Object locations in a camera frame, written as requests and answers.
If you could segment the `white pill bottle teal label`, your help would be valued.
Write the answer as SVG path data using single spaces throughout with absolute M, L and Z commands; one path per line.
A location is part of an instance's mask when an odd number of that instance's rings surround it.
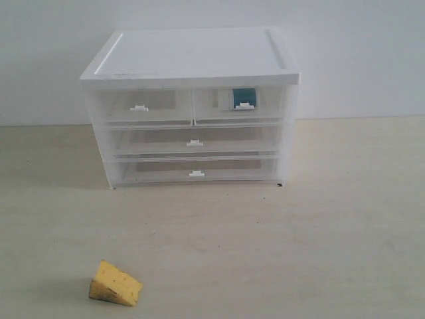
M 257 108 L 258 97 L 255 88 L 233 88 L 230 90 L 231 110 L 254 110 Z

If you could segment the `clear drawer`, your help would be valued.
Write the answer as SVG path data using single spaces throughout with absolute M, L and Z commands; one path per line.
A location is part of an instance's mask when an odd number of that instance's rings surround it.
M 109 124 L 189 125 L 193 120 L 189 90 L 115 90 L 100 94 L 99 112 Z
M 198 126 L 276 124 L 284 118 L 285 88 L 258 86 L 254 110 L 231 110 L 232 88 L 200 88 L 193 91 L 193 118 Z
M 124 162 L 120 169 L 120 184 L 283 180 L 276 157 Z
M 262 152 L 279 148 L 282 129 L 272 126 L 112 130 L 113 156 L 197 152 Z

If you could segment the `clear bottom drawer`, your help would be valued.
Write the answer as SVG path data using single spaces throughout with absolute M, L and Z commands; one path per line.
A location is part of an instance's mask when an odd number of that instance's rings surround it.
M 120 169 L 120 184 L 283 180 L 276 157 L 124 162 Z

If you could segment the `white plastic drawer cabinet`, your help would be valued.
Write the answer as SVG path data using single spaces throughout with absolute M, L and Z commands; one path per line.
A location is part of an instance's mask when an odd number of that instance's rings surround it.
M 120 164 L 124 162 L 212 160 L 214 158 L 276 157 L 283 186 L 288 172 L 292 145 L 294 111 L 298 97 L 300 71 L 279 30 L 273 27 L 218 29 L 125 30 L 116 31 L 80 76 L 93 131 L 111 188 L 140 186 L 120 184 Z M 194 118 L 189 125 L 109 124 L 99 112 L 100 94 L 115 90 L 189 90 L 200 88 L 285 88 L 284 118 L 276 124 L 282 129 L 279 148 L 262 152 L 197 152 L 143 154 L 129 158 L 113 156 L 112 130 L 201 127 Z M 212 127 L 237 127 L 214 125 Z M 186 181 L 171 183 L 227 181 Z

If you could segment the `yellow cheese wedge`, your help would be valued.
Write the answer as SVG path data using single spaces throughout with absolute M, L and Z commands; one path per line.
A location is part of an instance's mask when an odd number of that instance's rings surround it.
M 92 300 L 122 306 L 136 306 L 143 285 L 140 281 L 108 261 L 101 260 L 90 282 L 88 296 Z

